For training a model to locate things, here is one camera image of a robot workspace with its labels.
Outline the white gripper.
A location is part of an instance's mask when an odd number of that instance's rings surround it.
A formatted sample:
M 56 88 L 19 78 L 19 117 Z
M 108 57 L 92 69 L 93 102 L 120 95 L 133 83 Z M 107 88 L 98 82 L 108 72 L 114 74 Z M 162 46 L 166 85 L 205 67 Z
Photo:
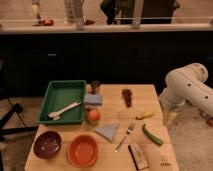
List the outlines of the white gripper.
M 185 100 L 172 93 L 168 89 L 164 89 L 159 95 L 159 102 L 162 106 L 163 111 L 163 124 L 165 126 L 170 125 L 176 118 L 177 113 L 175 111 L 179 110 L 185 104 Z

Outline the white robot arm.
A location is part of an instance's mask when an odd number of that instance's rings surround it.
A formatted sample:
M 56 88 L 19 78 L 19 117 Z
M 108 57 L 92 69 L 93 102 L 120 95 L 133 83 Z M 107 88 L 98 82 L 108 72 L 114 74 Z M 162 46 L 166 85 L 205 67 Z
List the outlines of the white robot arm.
M 213 118 L 213 88 L 205 85 L 206 67 L 192 63 L 174 69 L 165 77 L 166 87 L 159 95 L 163 124 L 170 125 L 186 101 L 197 106 L 207 118 Z

